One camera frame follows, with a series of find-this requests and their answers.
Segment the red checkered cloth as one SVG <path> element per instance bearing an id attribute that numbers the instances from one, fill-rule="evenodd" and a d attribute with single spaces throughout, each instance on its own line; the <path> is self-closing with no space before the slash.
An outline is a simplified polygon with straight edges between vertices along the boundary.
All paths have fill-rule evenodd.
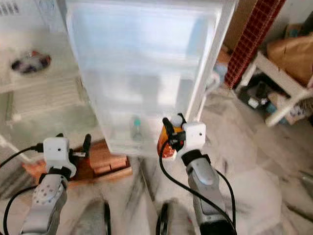
<path id="1" fill-rule="evenodd" d="M 234 90 L 252 63 L 257 49 L 262 44 L 270 27 L 277 18 L 286 0 L 256 0 L 247 18 L 236 47 L 233 49 L 225 76 L 226 87 Z"/>

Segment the brown wooden panel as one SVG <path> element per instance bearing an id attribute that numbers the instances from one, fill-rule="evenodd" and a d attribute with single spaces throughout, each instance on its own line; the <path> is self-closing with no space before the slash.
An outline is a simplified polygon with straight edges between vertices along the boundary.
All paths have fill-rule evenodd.
<path id="1" fill-rule="evenodd" d="M 217 58 L 218 63 L 227 64 L 230 60 L 230 54 L 237 46 L 256 2 L 257 0 L 238 0 Z"/>

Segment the clear bottle with teal cap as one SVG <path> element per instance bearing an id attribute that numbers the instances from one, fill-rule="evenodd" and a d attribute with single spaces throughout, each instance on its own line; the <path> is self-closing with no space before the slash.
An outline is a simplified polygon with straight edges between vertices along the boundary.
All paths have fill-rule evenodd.
<path id="1" fill-rule="evenodd" d="M 132 139 L 134 141 L 142 141 L 142 129 L 141 129 L 141 119 L 139 116 L 133 116 L 133 124 L 132 124 Z"/>

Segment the white fridge door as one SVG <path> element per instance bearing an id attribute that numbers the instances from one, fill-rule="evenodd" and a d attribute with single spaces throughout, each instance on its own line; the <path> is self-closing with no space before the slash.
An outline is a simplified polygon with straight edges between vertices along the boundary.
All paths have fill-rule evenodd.
<path id="1" fill-rule="evenodd" d="M 67 0 L 72 54 L 112 153 L 155 158 L 163 118 L 198 117 L 237 3 Z"/>

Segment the black object with white label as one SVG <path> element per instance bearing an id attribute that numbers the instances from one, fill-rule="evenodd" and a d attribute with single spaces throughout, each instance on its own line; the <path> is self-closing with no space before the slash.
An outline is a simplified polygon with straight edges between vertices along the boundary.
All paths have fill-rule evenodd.
<path id="1" fill-rule="evenodd" d="M 273 81 L 259 81 L 258 83 L 243 87 L 238 99 L 253 110 L 265 108 L 269 103 L 271 92 L 282 93 L 284 90 Z"/>

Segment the brown paper bag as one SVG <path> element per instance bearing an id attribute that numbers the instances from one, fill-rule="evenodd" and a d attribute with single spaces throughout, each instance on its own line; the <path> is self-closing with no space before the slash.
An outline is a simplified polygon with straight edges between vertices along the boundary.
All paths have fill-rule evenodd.
<path id="1" fill-rule="evenodd" d="M 313 88 L 313 33 L 273 41 L 267 47 L 268 59 L 300 85 Z"/>

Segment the white slatted rack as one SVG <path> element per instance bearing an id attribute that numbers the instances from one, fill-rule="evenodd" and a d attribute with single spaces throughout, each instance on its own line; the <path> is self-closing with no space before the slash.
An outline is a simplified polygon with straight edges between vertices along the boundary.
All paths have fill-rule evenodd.
<path id="1" fill-rule="evenodd" d="M 242 74 L 242 80 L 238 88 L 246 87 L 257 69 L 268 75 L 272 81 L 275 81 L 290 96 L 283 107 L 278 108 L 276 112 L 265 119 L 268 127 L 276 125 L 297 103 L 313 96 L 313 76 L 311 76 L 306 86 L 301 85 L 297 80 L 284 72 L 284 70 L 279 69 L 277 65 L 268 60 L 261 51 L 257 52 L 250 65 L 248 65 Z"/>

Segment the white fridge drawer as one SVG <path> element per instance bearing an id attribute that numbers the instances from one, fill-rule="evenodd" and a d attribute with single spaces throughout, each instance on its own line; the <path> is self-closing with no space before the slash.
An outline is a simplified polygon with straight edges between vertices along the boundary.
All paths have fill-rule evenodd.
<path id="1" fill-rule="evenodd" d="M 49 110 L 84 103 L 85 92 L 78 78 L 47 81 L 10 92 L 6 118 L 16 122 Z"/>

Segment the cardboard box with teal print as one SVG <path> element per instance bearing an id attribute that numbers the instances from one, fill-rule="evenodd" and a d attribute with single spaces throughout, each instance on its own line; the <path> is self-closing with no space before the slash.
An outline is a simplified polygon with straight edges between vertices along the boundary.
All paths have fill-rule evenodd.
<path id="1" fill-rule="evenodd" d="M 284 32 L 284 39 L 299 37 L 302 27 L 303 23 L 288 24 Z"/>

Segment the grey right robot leg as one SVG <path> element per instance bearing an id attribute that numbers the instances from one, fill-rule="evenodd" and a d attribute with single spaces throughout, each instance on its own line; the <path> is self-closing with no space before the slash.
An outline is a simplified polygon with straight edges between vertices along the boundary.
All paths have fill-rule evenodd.
<path id="1" fill-rule="evenodd" d="M 196 232 L 186 208 L 177 201 L 168 201 L 159 211 L 155 235 L 196 235 Z"/>

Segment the white fridge body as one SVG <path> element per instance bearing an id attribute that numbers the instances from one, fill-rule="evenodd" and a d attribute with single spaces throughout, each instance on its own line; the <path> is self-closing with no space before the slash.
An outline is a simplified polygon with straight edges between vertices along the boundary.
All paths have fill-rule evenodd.
<path id="1" fill-rule="evenodd" d="M 47 69 L 31 74 L 11 69 L 11 63 L 32 51 L 51 56 Z M 0 134 L 9 147 L 20 150 L 57 134 L 64 134 L 71 147 L 76 147 L 85 134 L 94 133 L 96 120 L 86 94 L 83 105 L 49 110 L 16 122 L 6 118 L 10 92 L 70 78 L 80 80 L 80 73 L 57 0 L 0 0 Z"/>

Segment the wooden support block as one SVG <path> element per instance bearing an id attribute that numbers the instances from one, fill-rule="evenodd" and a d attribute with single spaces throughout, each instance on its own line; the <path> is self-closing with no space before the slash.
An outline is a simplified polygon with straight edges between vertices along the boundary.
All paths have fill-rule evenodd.
<path id="1" fill-rule="evenodd" d="M 87 159 L 78 161 L 77 173 L 70 183 L 114 182 L 132 176 L 133 172 L 127 155 L 112 154 L 102 140 L 91 144 Z"/>

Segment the grey robot leg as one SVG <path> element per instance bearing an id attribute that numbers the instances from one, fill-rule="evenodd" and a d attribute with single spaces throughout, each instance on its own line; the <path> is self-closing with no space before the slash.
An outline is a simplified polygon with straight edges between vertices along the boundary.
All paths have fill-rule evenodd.
<path id="1" fill-rule="evenodd" d="M 74 227 L 74 235 L 111 235 L 111 212 L 107 201 L 92 201 Z"/>
<path id="2" fill-rule="evenodd" d="M 168 201 L 159 211 L 155 235 L 196 235 L 196 232 L 186 208 L 177 201 Z"/>

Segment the orange brick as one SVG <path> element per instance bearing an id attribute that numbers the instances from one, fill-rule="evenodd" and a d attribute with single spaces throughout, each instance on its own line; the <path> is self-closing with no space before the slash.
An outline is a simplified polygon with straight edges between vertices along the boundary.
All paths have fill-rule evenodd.
<path id="1" fill-rule="evenodd" d="M 35 184 L 40 183 L 41 175 L 47 173 L 44 160 L 38 160 L 34 163 L 22 163 L 22 167 L 29 175 L 33 177 Z"/>

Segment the grey left robot leg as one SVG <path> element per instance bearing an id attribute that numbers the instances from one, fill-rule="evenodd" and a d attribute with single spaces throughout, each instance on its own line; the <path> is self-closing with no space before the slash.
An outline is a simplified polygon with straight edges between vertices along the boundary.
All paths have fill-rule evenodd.
<path id="1" fill-rule="evenodd" d="M 92 201 L 74 227 L 74 235 L 111 235 L 111 212 L 107 201 Z"/>

